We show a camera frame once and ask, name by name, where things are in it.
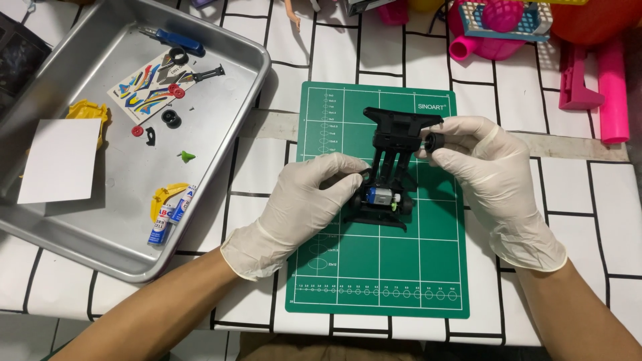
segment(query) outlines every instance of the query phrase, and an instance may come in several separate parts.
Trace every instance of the blue handle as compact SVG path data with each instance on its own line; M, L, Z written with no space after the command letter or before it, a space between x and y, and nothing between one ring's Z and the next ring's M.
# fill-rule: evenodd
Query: blue handle
M179 34L168 33L162 29L158 29L158 31L156 31L156 39L170 46L180 46L189 54L196 55L197 57L205 55L203 44Z

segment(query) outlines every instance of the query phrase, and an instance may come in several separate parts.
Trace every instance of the blue screwdriver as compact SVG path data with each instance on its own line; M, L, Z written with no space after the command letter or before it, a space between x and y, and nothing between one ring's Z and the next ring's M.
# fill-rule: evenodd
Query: blue screwdriver
M180 46L181 48L185 49L187 53L196 55L197 57L202 57L203 55L205 55L205 48L203 48L203 44L199 43L198 41L192 40L176 33L168 33L163 29L138 29L141 33L153 37L163 44L167 44L169 46Z

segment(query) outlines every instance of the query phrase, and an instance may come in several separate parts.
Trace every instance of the gloved hand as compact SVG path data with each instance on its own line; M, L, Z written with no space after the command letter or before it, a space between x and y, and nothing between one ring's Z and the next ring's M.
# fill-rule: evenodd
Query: gloved hand
M235 229L221 246L227 264L252 281L271 276L299 245L332 221L361 186L358 172L369 167L341 153L286 165L259 219ZM321 182L343 174L329 188L319 189Z
M506 262L552 272L567 260L535 205L530 151L522 140L484 117L456 116L422 130L446 136L431 164L453 174L479 222L490 232L490 247ZM415 154L426 159L425 150Z

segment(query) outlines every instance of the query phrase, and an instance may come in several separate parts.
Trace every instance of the red wheel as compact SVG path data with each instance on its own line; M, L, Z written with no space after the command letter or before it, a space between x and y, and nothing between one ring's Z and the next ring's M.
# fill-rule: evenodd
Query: red wheel
M171 94L174 94L174 91L176 91L176 89L180 89L180 87L178 86L178 84L170 84L170 85L167 87L167 90L169 90L169 92L170 92Z
M185 96L185 91L181 88L174 90L174 96L176 99L181 99Z
M140 137L143 134L143 132L144 132L143 127L141 127L140 125L137 125L134 128L132 128L132 135L134 137Z

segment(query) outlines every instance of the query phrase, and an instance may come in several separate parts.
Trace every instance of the metal tray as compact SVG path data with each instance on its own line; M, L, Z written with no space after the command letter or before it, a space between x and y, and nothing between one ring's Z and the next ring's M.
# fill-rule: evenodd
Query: metal tray
M145 144L145 136L131 135L134 122L107 95L116 82L169 49L137 26L200 41L207 54L191 57L189 65L203 72L222 64L226 73L192 86L185 98L174 101L171 109L182 118L178 129L161 121L162 111L144 123L156 131L154 147ZM99 1L0 119L0 229L126 282L157 277L196 205L207 202L201 199L203 188L235 139L270 64L261 45L155 1ZM105 144L96 154L91 198L17 205L25 151L38 121L64 118L70 104L85 98L106 103L112 112ZM182 150L196 159L184 164L176 156ZM176 182L199 184L200 191L165 246L150 247L151 197L157 188Z

